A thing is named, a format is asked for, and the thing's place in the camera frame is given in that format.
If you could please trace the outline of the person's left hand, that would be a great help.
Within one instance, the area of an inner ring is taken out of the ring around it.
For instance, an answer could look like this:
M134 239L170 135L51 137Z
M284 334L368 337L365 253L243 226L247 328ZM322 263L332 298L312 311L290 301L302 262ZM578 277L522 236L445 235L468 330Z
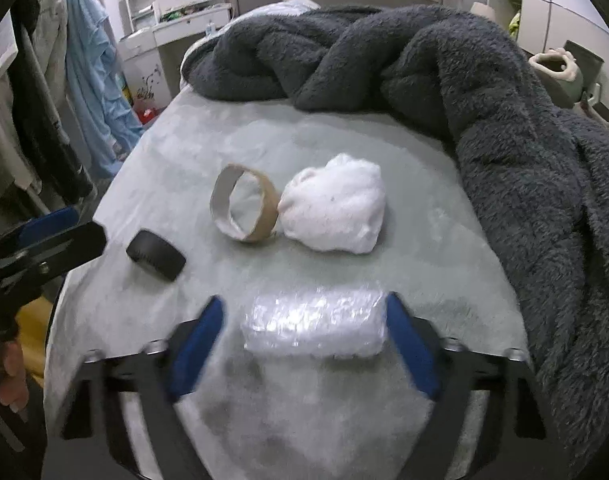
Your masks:
M29 396L21 344L6 341L0 347L0 403L18 413L27 406Z

